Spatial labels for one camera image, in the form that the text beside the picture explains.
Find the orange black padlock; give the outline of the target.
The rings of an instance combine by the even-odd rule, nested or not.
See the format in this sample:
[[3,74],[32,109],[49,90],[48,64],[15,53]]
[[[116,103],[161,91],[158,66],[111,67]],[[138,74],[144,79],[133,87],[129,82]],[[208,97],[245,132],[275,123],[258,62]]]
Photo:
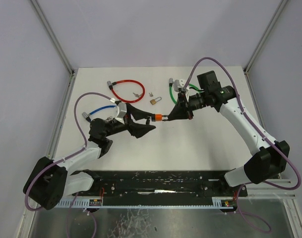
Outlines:
[[159,121],[167,121],[168,115],[163,114],[151,114],[146,118],[146,124],[149,125],[150,122],[159,122]]

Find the green cable lock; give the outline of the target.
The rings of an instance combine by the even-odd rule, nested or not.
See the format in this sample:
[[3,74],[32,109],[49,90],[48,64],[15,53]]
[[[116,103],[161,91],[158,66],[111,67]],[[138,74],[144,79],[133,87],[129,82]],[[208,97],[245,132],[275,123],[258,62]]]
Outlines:
[[[169,93],[170,93],[171,100],[173,101],[174,104],[176,104],[178,92],[175,92],[173,89],[173,81],[174,81],[174,79],[172,79],[172,78],[169,79]],[[189,91],[194,90],[196,92],[200,92],[200,89],[198,87],[196,87],[195,85],[189,84],[188,86],[189,86]]]

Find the brass padlock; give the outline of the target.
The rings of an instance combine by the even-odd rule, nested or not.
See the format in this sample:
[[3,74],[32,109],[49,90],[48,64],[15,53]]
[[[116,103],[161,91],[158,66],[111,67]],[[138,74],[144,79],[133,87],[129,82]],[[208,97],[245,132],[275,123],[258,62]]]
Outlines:
[[151,105],[155,105],[161,100],[162,100],[162,97],[157,97],[157,98],[151,99],[150,103],[151,103]]

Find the red cable lock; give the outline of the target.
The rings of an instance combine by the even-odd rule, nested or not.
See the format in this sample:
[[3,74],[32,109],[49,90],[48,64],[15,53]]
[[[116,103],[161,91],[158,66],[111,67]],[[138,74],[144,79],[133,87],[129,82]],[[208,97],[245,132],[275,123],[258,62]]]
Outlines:
[[[123,83],[134,83],[134,84],[137,84],[141,87],[142,89],[142,93],[141,94],[136,94],[134,93],[136,99],[134,100],[126,100],[126,99],[123,99],[121,98],[114,90],[114,86],[117,85],[117,84],[123,84]],[[110,89],[110,91],[113,93],[113,95],[119,99],[120,101],[124,102],[124,103],[136,103],[136,102],[139,102],[145,95],[145,87],[142,83],[140,83],[139,81],[136,81],[136,80],[119,80],[119,81],[115,81],[115,82],[111,82],[111,81],[107,81],[107,85],[108,85],[108,88]]]

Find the blue cable lock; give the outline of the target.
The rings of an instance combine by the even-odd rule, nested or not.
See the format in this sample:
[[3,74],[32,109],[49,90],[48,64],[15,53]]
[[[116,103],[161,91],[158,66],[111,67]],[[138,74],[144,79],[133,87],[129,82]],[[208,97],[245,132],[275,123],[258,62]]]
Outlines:
[[113,105],[103,106],[103,107],[100,107],[98,109],[95,109],[94,111],[92,111],[90,113],[83,112],[82,116],[85,118],[85,120],[87,122],[91,122],[92,120],[91,120],[90,116],[92,116],[93,114],[95,114],[95,113],[97,113],[99,111],[102,111],[102,110],[105,110],[105,109],[111,109],[111,108],[114,108],[114,107],[115,106],[113,106]]

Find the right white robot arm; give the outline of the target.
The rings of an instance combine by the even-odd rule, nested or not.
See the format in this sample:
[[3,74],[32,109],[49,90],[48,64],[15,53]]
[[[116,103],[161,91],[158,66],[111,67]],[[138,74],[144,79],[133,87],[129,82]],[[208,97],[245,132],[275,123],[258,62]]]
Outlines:
[[290,147],[279,142],[251,116],[232,86],[221,86],[214,71],[198,75],[200,91],[189,95],[183,79],[169,80],[171,91],[178,94],[168,120],[192,119],[195,110],[212,107],[224,116],[246,143],[251,158],[241,167],[228,171],[218,183],[222,195],[230,195],[236,186],[244,183],[259,184],[280,174],[286,168]]

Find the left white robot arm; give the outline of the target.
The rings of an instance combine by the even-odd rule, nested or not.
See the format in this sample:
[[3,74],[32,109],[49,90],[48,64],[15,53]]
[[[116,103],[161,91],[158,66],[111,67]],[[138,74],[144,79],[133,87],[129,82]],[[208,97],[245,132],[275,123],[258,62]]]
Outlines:
[[101,184],[94,176],[88,171],[76,171],[108,153],[113,143],[108,136],[128,131],[135,138],[141,138],[156,128],[150,123],[158,119],[155,114],[139,110],[129,103],[119,103],[115,109],[116,116],[110,120],[96,118],[90,121],[89,137],[79,149],[67,156],[38,160],[23,188],[28,210],[32,210],[29,199],[50,210],[64,196],[81,191],[92,196],[98,194]]

